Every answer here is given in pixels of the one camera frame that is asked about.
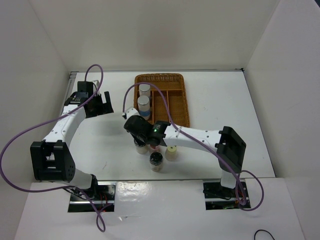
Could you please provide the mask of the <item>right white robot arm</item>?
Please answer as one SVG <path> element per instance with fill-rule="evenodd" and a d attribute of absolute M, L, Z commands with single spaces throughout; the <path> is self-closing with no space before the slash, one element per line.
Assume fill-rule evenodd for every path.
<path fill-rule="evenodd" d="M 212 153 L 221 168 L 220 193 L 229 197 L 237 190 L 247 144 L 232 127 L 199 130 L 161 120 L 150 124 L 139 115 L 126 116 L 125 119 L 124 129 L 139 144 L 185 147 Z"/>

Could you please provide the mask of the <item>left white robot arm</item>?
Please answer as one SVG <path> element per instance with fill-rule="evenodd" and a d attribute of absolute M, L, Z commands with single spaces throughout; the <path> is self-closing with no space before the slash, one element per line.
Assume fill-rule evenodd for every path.
<path fill-rule="evenodd" d="M 62 118 L 42 141 L 34 141 L 30 146 L 34 178 L 75 186 L 79 189 L 73 190 L 74 195 L 82 193 L 88 200 L 97 198 L 101 188 L 96 176 L 76 168 L 69 147 L 82 121 L 113 111 L 108 91 L 100 94 L 95 83 L 78 82 L 77 91 L 64 102 Z"/>

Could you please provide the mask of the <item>black-lid bottle brown contents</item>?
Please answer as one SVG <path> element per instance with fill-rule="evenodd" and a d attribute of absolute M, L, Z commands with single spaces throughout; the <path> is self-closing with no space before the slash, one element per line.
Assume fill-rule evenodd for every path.
<path fill-rule="evenodd" d="M 149 157 L 150 168 L 154 172 L 159 172 L 163 167 L 163 155 L 160 152 L 153 152 Z"/>

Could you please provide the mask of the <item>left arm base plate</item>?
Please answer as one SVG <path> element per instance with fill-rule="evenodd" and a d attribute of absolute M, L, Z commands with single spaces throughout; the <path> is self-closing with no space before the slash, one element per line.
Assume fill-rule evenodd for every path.
<path fill-rule="evenodd" d="M 85 189 L 84 192 L 89 196 L 90 200 L 101 212 L 114 212 L 116 197 L 116 182 L 99 181 L 95 188 L 95 192 Z M 79 190 L 67 190 L 70 193 L 68 212 L 69 213 L 88 213 L 94 212 L 90 201 Z"/>

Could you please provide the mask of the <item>black grinder bottle light contents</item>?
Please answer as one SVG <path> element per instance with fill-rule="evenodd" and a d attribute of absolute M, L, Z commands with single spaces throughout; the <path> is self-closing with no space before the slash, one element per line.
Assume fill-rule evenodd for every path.
<path fill-rule="evenodd" d="M 138 144 L 138 142 L 136 140 L 134 140 L 134 145 L 135 145 L 136 151 L 141 155 L 144 155 L 149 151 L 149 146 L 145 143 Z"/>

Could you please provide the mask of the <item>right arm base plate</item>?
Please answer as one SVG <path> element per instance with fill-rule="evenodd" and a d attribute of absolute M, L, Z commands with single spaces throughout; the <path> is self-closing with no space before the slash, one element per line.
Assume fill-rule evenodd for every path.
<path fill-rule="evenodd" d="M 203 194 L 205 208 L 207 211 L 210 210 L 233 210 L 233 209 L 250 209 L 251 204 L 249 200 L 249 194 L 246 188 L 246 183 L 242 182 L 245 194 L 246 194 L 246 205 L 240 205 L 236 198 L 235 189 L 230 189 L 221 186 L 220 182 L 217 181 L 204 181 L 203 182 Z"/>

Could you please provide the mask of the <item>silver-lid bottle blue label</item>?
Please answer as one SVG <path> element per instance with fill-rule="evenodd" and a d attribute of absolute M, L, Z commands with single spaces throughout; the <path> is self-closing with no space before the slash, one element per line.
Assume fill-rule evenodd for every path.
<path fill-rule="evenodd" d="M 151 86 L 149 84 L 140 84 L 138 87 L 139 96 L 146 96 L 149 99 L 151 98 Z"/>
<path fill-rule="evenodd" d="M 145 120 L 149 120 L 151 110 L 150 110 L 150 99 L 148 96 L 139 96 L 137 99 L 138 112 L 141 117 Z"/>

